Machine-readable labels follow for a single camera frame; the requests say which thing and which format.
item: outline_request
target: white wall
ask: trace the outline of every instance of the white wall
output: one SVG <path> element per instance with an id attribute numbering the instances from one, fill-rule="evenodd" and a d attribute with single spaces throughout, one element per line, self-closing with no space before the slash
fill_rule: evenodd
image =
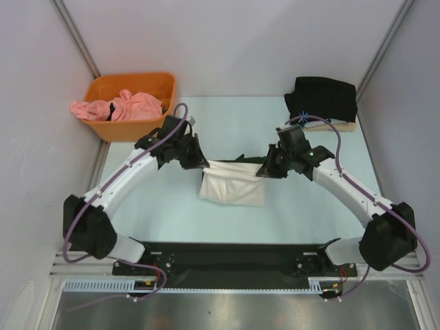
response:
<path id="1" fill-rule="evenodd" d="M 439 13 L 439 1 L 416 1 L 361 97 L 360 114 L 385 193 L 414 208 L 430 246 L 426 280 L 440 307 Z"/>
<path id="2" fill-rule="evenodd" d="M 1 323 L 28 280 L 30 319 L 40 308 L 61 246 L 63 200 L 83 193 L 98 141 L 69 112 L 91 76 L 50 2 L 8 1 L 0 27 Z"/>
<path id="3" fill-rule="evenodd" d="M 183 96 L 358 85 L 403 0 L 65 0 L 101 74 L 166 70 Z"/>

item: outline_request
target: stainless steel surface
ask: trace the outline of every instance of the stainless steel surface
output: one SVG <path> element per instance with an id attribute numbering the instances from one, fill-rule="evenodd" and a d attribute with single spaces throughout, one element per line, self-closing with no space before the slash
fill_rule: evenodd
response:
<path id="1" fill-rule="evenodd" d="M 404 281 L 367 282 L 341 303 L 282 294 L 159 294 L 65 311 L 103 296 L 63 293 L 52 330 L 420 329 Z"/>

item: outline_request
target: orange basket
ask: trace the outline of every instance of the orange basket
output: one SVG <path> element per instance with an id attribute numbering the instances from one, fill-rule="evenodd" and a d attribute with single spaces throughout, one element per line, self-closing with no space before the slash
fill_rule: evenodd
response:
<path id="1" fill-rule="evenodd" d="M 119 96 L 121 89 L 132 94 L 143 91 L 162 101 L 164 114 L 153 120 L 90 121 L 82 120 L 107 142 L 138 141 L 153 129 L 161 127 L 167 115 L 173 114 L 175 106 L 175 77 L 168 72 L 143 74 L 109 74 L 95 79 L 85 94 L 84 101 L 110 101 Z"/>

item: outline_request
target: black garment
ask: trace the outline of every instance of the black garment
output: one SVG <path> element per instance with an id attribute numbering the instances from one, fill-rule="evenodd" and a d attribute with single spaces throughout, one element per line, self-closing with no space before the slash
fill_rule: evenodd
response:
<path id="1" fill-rule="evenodd" d="M 113 115 L 113 112 L 115 112 L 115 110 L 116 110 L 116 108 L 115 108 L 115 106 L 113 105 L 113 102 L 110 103 L 110 114 L 109 114 L 109 116 L 107 117 L 107 119 L 105 120 L 106 122 L 111 121 L 111 116 Z"/>
<path id="2" fill-rule="evenodd" d="M 241 154 L 238 158 L 234 160 L 219 160 L 218 162 L 223 163 L 248 163 L 248 164 L 263 164 L 266 157 L 245 157 L 245 154 Z"/>
<path id="3" fill-rule="evenodd" d="M 285 94 L 284 99 L 290 118 L 308 113 L 324 119 L 355 122 L 358 112 L 354 85 L 330 78 L 297 77 L 294 92 Z"/>

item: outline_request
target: white bag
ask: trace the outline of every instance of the white bag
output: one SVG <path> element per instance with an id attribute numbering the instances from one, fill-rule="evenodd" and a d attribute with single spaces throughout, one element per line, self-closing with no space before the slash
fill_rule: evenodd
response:
<path id="1" fill-rule="evenodd" d="M 261 164 L 209 161 L 203 169 L 200 198 L 220 204 L 263 206 L 265 181 L 256 177 Z"/>

